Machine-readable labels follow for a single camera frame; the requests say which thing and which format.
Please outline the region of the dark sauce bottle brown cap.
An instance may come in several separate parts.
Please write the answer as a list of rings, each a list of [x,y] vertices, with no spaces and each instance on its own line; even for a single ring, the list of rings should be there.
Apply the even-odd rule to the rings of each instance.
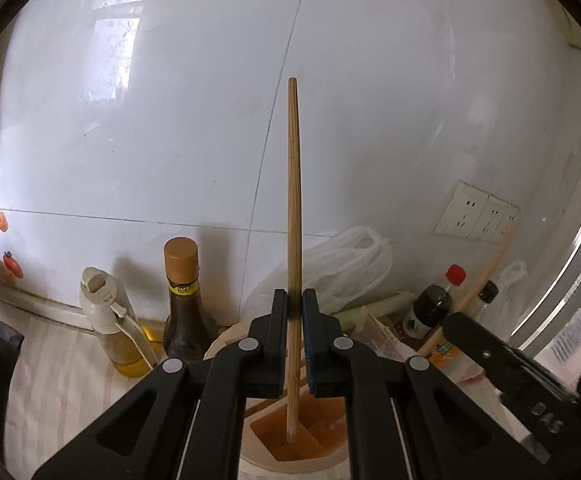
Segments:
[[[164,324],[164,351],[185,364],[202,361],[218,336],[216,321],[202,306],[198,246],[188,237],[164,244],[170,313]]]

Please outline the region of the white wall socket panel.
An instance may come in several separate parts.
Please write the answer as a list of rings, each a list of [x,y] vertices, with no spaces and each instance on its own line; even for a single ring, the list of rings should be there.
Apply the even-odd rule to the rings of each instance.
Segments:
[[[519,220],[520,212],[518,206],[459,182],[435,233],[462,240],[501,242]]]

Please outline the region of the light wooden chopstick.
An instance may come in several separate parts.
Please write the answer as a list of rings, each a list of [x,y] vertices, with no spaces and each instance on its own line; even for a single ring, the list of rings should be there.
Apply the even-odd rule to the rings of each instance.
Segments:
[[[286,372],[286,440],[297,438],[301,359],[301,293],[303,292],[303,213],[301,212],[301,166],[298,81],[288,80],[287,105],[287,295],[288,337]]]

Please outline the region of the white plastic bag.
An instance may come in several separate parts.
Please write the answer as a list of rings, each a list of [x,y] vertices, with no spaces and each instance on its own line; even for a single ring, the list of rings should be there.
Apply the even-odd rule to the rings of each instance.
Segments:
[[[353,226],[331,237],[308,235],[305,243],[303,285],[317,292],[324,313],[335,313],[367,296],[387,278],[394,263],[391,241],[368,226]],[[240,319],[269,313],[273,293],[286,287],[286,235],[252,234]]]

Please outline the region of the white oil dispenser bottle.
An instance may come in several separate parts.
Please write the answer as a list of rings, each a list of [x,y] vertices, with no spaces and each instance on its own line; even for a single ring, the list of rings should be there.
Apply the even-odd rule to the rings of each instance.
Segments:
[[[158,366],[157,353],[118,278],[88,266],[81,274],[79,300],[95,336],[118,373],[140,378]]]

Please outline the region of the red capped seasoning bottle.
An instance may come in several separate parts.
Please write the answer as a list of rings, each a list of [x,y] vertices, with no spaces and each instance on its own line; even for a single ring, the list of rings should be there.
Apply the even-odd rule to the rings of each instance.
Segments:
[[[405,335],[416,340],[425,339],[451,311],[452,295],[465,279],[465,270],[451,264],[440,281],[427,286],[402,320]]]

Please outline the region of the small clear plastic bag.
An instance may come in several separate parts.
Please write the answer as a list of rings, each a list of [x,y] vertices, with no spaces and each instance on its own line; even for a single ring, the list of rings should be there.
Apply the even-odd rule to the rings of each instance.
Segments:
[[[527,264],[514,260],[500,274],[500,295],[492,311],[491,328],[500,339],[508,341],[526,311]]]

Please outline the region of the black capped seasoning bottle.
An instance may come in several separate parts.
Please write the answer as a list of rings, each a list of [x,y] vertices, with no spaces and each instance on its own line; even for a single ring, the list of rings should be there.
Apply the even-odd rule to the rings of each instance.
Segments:
[[[483,312],[488,306],[493,303],[493,300],[497,298],[499,295],[499,287],[498,285],[488,280],[484,287],[481,289],[479,294],[477,295],[477,299],[473,303],[472,310],[471,310],[471,318],[477,320],[481,312]]]

